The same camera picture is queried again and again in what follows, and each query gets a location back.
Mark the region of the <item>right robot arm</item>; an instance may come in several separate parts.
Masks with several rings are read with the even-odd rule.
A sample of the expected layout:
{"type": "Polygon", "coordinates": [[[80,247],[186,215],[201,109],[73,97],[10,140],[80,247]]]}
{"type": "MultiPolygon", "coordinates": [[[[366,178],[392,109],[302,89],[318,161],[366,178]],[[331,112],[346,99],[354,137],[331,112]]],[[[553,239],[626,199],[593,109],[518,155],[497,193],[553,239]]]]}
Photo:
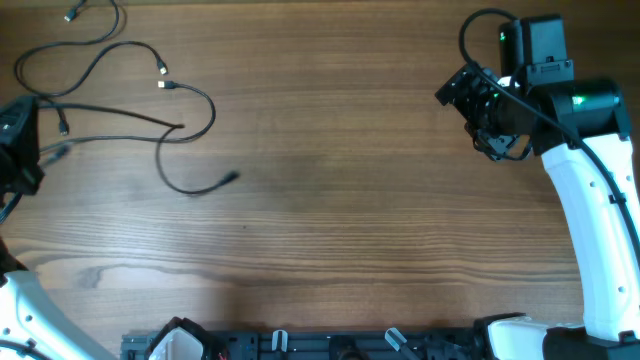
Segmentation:
{"type": "Polygon", "coordinates": [[[618,85],[578,80],[558,15],[503,13],[501,71],[467,59],[437,99],[462,115],[492,161],[538,156],[565,214],[583,292],[579,325],[522,313],[475,323],[479,359],[635,359],[639,355],[639,198],[631,120],[618,85]]]}

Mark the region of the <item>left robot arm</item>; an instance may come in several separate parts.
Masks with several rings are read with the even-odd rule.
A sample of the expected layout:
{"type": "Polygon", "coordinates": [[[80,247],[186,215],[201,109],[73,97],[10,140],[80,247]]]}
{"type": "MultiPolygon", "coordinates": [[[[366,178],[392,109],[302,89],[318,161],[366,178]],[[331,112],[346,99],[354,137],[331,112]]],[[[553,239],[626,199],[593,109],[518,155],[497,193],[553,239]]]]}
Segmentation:
{"type": "MultiPolygon", "coordinates": [[[[1,220],[44,177],[38,137],[39,101],[19,97],[1,108],[1,220]]],[[[146,359],[216,359],[206,334],[172,319],[148,345],[146,359]]],[[[71,322],[50,299],[38,275],[1,246],[1,357],[111,359],[113,354],[71,322]]]]}

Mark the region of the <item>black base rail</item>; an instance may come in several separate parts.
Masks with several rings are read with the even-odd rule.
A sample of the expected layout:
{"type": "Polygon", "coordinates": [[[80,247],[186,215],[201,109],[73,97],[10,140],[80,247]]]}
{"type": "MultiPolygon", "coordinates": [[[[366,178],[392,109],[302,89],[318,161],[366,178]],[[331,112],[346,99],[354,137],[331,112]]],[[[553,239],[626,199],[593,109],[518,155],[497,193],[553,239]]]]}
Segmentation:
{"type": "Polygon", "coordinates": [[[175,318],[149,335],[125,336],[123,359],[562,359],[548,330],[524,317],[482,319],[470,328],[403,332],[206,331],[175,318]]]}

